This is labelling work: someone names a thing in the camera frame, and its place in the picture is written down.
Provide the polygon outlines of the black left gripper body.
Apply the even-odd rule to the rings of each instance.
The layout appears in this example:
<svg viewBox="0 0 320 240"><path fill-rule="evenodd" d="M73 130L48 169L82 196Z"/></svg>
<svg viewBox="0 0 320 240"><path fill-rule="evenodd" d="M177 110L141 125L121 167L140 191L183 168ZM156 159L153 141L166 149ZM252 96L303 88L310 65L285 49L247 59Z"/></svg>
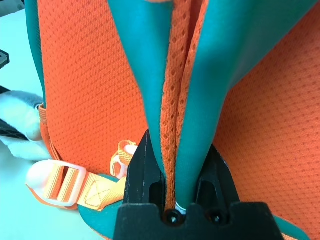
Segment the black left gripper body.
<svg viewBox="0 0 320 240"><path fill-rule="evenodd" d="M9 54L3 50L0 50L0 69L10 63Z"/></svg>

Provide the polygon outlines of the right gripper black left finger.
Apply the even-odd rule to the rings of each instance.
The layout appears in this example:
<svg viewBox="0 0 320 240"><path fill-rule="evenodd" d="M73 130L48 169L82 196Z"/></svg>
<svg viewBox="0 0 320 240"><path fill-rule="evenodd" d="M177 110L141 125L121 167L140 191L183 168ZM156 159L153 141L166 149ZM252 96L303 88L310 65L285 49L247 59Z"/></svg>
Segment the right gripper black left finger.
<svg viewBox="0 0 320 240"><path fill-rule="evenodd" d="M162 213L166 202L166 179L157 163L147 130L127 169L124 204L154 204Z"/></svg>

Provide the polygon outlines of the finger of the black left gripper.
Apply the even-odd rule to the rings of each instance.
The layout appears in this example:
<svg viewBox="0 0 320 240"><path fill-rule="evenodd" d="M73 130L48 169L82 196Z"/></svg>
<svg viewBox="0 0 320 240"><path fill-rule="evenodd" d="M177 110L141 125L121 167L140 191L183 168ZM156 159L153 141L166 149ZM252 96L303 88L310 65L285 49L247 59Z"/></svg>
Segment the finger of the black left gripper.
<svg viewBox="0 0 320 240"><path fill-rule="evenodd" d="M23 135L21 132L19 132L17 129L10 126L3 120L0 120L0 135L2 137L8 137L13 139L19 139L19 140L25 140L25 141L28 140L25 135Z"/></svg>

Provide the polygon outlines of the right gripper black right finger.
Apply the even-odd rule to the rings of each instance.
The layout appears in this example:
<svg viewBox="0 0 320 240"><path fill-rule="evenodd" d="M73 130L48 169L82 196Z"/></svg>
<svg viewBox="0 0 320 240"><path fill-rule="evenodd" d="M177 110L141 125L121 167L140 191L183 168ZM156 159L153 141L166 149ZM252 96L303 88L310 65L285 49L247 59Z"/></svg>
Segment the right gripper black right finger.
<svg viewBox="0 0 320 240"><path fill-rule="evenodd" d="M229 166L212 145L197 180L195 202L206 211L229 212L230 205L240 201Z"/></svg>

